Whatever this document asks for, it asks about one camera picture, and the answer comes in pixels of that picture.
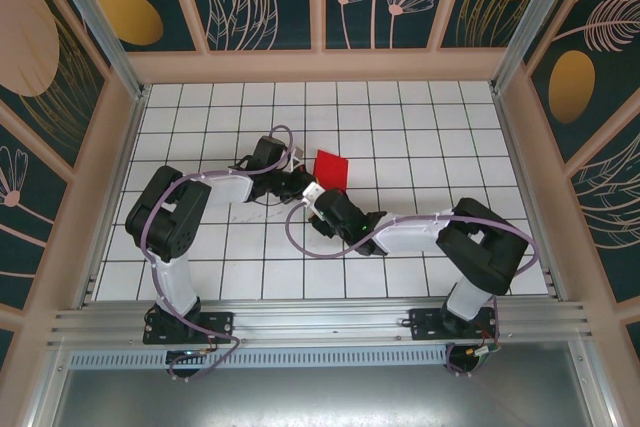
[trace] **black bracket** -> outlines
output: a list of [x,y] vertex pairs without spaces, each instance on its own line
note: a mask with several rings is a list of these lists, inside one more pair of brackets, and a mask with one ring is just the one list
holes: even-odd
[[447,330],[442,323],[442,309],[411,309],[409,318],[402,321],[403,327],[411,329],[413,340],[481,340],[483,331],[495,337],[495,312],[492,307],[483,307],[466,329],[458,334]]
[[[176,345],[176,344],[208,344],[209,339],[202,332],[184,328],[176,328],[167,322],[167,314],[159,307],[145,315],[144,335],[142,343],[145,345]],[[196,325],[221,334],[233,334],[232,312],[200,312]],[[229,344],[228,339],[216,337],[211,339],[215,344]]]

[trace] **white grid floor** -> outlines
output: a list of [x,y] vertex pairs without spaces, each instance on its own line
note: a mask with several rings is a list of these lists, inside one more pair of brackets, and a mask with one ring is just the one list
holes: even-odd
[[[365,212],[434,213],[473,197],[530,233],[485,82],[154,85],[93,299],[155,298],[149,266],[124,221],[159,166],[184,173],[227,167],[253,153],[277,124],[294,131],[310,172],[318,149],[348,158],[348,194]],[[286,134],[277,136],[286,141]],[[203,300],[444,296],[460,278],[447,258],[421,252],[305,257],[284,234],[294,204],[268,200],[269,206],[234,204],[205,213],[189,251]],[[292,231],[307,249],[341,250],[339,240],[302,220],[295,219]],[[511,293],[548,294],[540,266],[517,277]]]

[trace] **yellow oval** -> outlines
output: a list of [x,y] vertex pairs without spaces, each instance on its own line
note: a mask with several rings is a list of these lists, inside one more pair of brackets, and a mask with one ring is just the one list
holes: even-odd
[[162,37],[162,19],[148,0],[98,0],[120,40],[149,45]]
[[563,124],[576,120],[589,105],[596,71],[588,55],[570,50],[558,59],[549,82],[551,114]]
[[0,85],[33,97],[58,71],[56,19],[45,0],[0,0]]

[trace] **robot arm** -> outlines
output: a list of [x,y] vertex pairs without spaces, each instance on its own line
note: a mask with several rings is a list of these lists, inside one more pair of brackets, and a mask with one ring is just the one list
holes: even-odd
[[[185,182],[167,199],[173,208],[163,206],[158,212],[149,230],[147,245],[157,259],[162,291],[180,315],[198,324],[199,299],[191,284],[187,252],[205,208],[251,202],[267,193],[276,195],[283,203],[294,200],[304,203],[313,212],[310,222],[318,232],[330,238],[337,235],[349,246],[361,242],[378,225],[391,221],[390,226],[357,247],[356,251],[361,255],[444,252],[463,274],[442,308],[443,324],[453,334],[463,330],[493,295],[507,292],[527,248],[523,239],[501,229],[473,223],[438,218],[399,222],[403,216],[387,212],[365,214],[345,192],[325,191],[315,177],[306,172],[299,149],[294,149],[288,158],[283,157],[285,151],[282,142],[263,136],[254,154],[233,166],[229,175]],[[252,171],[279,161],[282,161],[281,167],[251,175]],[[151,209],[169,185],[180,177],[182,174],[177,170],[161,167],[134,205],[125,226],[137,246],[140,246]],[[451,212],[443,214],[507,223],[473,199],[462,199]],[[470,238],[479,233],[483,234],[479,243]],[[173,317],[164,299],[158,298],[156,304],[171,322]],[[191,333],[189,329],[185,331],[185,335]]]

